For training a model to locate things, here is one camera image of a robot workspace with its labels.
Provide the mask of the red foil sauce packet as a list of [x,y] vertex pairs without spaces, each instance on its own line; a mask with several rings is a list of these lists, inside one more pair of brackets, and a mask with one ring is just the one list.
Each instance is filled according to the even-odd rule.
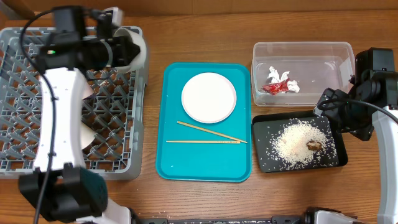
[[262,86],[262,90],[264,90],[265,92],[271,94],[271,95],[276,95],[278,93],[281,93],[283,91],[288,91],[288,82],[289,82],[289,78],[278,82],[278,83],[271,83],[271,84],[266,84]]

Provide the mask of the grey bowl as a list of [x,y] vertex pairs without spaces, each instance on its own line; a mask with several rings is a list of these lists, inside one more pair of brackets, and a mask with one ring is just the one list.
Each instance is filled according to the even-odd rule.
[[147,60],[147,45],[144,38],[127,28],[117,29],[114,37],[127,38],[127,46],[122,47],[122,53],[127,56],[126,65],[115,65],[115,69],[121,73],[127,73],[144,68]]

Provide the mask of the white tissue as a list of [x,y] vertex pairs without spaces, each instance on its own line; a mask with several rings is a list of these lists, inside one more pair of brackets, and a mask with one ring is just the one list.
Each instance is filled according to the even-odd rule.
[[[271,83],[278,83],[281,81],[284,81],[289,78],[289,71],[284,72],[283,74],[279,74],[278,71],[273,67],[269,67],[269,74],[266,80],[266,84],[271,84]],[[289,80],[288,82],[288,91],[283,91],[281,93],[286,93],[286,92],[294,92],[298,93],[300,91],[300,87],[298,85],[298,82],[295,80]]]

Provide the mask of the pink plastic bowl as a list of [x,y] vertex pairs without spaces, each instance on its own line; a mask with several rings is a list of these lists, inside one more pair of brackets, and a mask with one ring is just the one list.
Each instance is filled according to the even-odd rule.
[[82,100],[89,98],[93,95],[94,91],[92,87],[88,84],[88,82],[83,82],[83,94]]

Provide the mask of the white paper cup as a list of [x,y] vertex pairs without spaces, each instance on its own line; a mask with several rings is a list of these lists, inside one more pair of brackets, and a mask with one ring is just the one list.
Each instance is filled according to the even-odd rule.
[[89,146],[95,139],[95,132],[85,123],[80,124],[80,144],[81,149]]

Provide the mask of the dark food scrap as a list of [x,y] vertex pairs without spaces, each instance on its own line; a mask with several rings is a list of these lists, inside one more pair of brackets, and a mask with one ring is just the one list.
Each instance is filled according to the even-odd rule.
[[306,146],[310,151],[320,151],[323,149],[323,145],[320,141],[310,140],[306,143]]

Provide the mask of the pink round plate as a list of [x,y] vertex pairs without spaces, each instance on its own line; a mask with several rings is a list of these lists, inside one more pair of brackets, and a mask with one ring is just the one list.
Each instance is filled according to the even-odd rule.
[[205,72],[186,82],[181,101],[189,117],[200,123],[213,124],[225,120],[233,112],[237,93],[226,77]]

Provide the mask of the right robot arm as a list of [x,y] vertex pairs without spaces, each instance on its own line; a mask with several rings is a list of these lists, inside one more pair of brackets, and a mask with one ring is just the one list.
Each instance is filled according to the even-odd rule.
[[397,72],[365,69],[349,93],[327,88],[314,113],[363,141],[376,132],[381,178],[377,222],[397,223]]

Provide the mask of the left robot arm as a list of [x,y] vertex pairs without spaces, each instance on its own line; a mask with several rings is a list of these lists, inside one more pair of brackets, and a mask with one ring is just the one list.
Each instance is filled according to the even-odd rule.
[[144,38],[122,27],[123,12],[83,6],[50,10],[55,29],[29,63],[40,75],[42,109],[34,170],[18,187],[34,220],[63,223],[139,223],[134,210],[108,197],[106,182],[86,168],[81,110],[92,93],[89,70],[126,73],[144,67]]

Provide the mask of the wooden chopstick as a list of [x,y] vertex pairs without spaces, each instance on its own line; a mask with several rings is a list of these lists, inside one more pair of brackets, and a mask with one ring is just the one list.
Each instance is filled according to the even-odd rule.
[[190,144],[240,144],[240,141],[209,141],[209,140],[168,140],[169,143],[190,143]]
[[243,143],[248,143],[248,142],[245,141],[245,140],[238,139],[238,138],[235,138],[235,137],[232,137],[232,136],[228,136],[228,135],[226,135],[226,134],[219,133],[219,132],[216,132],[216,131],[212,131],[212,130],[210,130],[210,129],[206,129],[206,128],[202,128],[202,127],[195,126],[195,125],[192,125],[192,124],[188,124],[188,123],[185,123],[185,122],[183,122],[183,121],[177,121],[177,124],[181,124],[181,125],[183,125],[183,126],[187,126],[187,127],[189,127],[189,128],[197,129],[197,130],[200,130],[200,131],[204,131],[204,132],[206,132],[206,133],[211,133],[211,134],[214,134],[214,135],[217,135],[217,136],[221,136],[221,137],[224,137],[224,138],[227,138],[227,139],[232,139],[232,140],[234,140],[234,141],[239,141],[239,142],[243,142]]

